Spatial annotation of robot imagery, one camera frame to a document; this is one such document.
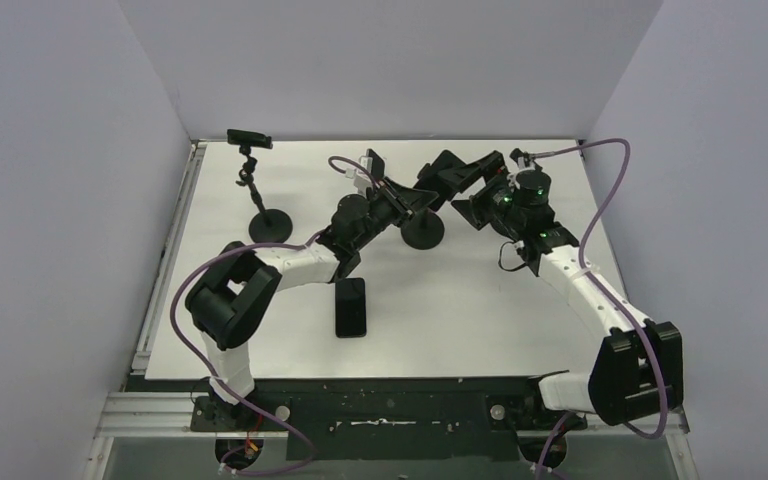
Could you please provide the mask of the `purple phone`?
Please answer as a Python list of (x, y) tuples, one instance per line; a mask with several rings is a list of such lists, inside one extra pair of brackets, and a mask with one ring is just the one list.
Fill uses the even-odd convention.
[(441, 173), (450, 169), (465, 166), (466, 163), (450, 150), (443, 150), (431, 163), (426, 163), (417, 174), (414, 184), (416, 189), (434, 191), (440, 196), (446, 196), (455, 189), (443, 179)]

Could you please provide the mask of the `black phone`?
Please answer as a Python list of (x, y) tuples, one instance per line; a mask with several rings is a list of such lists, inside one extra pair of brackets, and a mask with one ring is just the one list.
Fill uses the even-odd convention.
[(226, 131), (226, 136), (227, 142), (230, 145), (246, 148), (273, 148), (272, 137), (264, 133), (239, 129), (228, 129)]
[(335, 335), (361, 338), (367, 333), (366, 282), (346, 278), (335, 284)]

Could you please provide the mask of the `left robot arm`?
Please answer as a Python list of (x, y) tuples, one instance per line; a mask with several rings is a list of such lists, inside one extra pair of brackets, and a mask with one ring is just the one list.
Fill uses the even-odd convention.
[(390, 226), (431, 209), (440, 194), (385, 177), (364, 193), (340, 199), (329, 225), (303, 245), (228, 244), (183, 294), (208, 361), (210, 399), (221, 421), (243, 429), (255, 419), (248, 342), (273, 297), (308, 284), (341, 281), (361, 262), (361, 250)]

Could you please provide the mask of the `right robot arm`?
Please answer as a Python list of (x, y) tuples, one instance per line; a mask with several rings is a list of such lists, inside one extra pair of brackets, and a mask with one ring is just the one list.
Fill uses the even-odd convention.
[(598, 272), (549, 204), (551, 177), (519, 151), (513, 172), (494, 151), (472, 163), (444, 151), (423, 178), (475, 229), (506, 237), (530, 270), (553, 287), (597, 346), (583, 372), (544, 375), (522, 400), (525, 419), (546, 427), (562, 411), (595, 414), (608, 425), (668, 414), (684, 400), (683, 345), (676, 326), (656, 323)]

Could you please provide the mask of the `silver phone on white stand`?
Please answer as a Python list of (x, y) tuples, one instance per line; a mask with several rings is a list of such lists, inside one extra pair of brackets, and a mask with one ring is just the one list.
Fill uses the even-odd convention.
[(366, 151), (367, 170), (371, 175), (371, 180), (378, 185), (385, 177), (386, 164), (384, 159), (373, 149)]

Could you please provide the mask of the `black tall phone stand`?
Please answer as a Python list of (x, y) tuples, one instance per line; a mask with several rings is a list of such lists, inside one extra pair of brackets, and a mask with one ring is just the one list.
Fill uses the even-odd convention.
[(258, 160), (252, 155), (255, 148), (238, 147), (245, 161), (238, 172), (235, 183), (249, 190), (252, 203), (257, 213), (248, 225), (248, 233), (255, 243), (283, 243), (289, 239), (293, 231), (290, 216), (281, 209), (265, 207), (263, 197), (255, 184), (254, 173)]

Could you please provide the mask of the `black phone on tall stand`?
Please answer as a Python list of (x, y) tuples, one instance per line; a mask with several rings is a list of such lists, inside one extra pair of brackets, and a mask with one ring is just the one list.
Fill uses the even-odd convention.
[(226, 131), (226, 136), (227, 142), (230, 145), (246, 148), (273, 148), (272, 137), (264, 133), (239, 129), (228, 129)]

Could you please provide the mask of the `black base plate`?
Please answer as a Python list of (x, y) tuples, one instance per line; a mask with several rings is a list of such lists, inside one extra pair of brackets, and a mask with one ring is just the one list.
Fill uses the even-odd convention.
[(530, 377), (268, 379), (250, 400), (271, 414), (288, 408), (319, 460), (514, 461), (562, 416)]

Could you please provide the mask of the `aluminium side rail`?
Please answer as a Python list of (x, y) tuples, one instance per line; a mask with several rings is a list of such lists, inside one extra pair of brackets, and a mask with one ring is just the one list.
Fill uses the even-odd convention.
[(123, 393), (127, 382), (132, 376), (144, 376), (151, 357), (154, 338), (159, 328), (159, 323), (165, 305), (167, 288), (171, 282), (175, 259), (179, 250), (184, 225), (189, 213), (191, 199), (195, 191), (202, 162), (206, 153), (205, 141), (193, 141), (190, 155), (185, 163), (183, 177), (174, 203), (172, 220), (167, 230), (166, 237), (159, 254), (157, 268), (152, 277), (152, 288), (148, 303), (141, 322), (141, 329), (137, 337), (136, 346), (131, 355), (120, 386), (115, 393)]

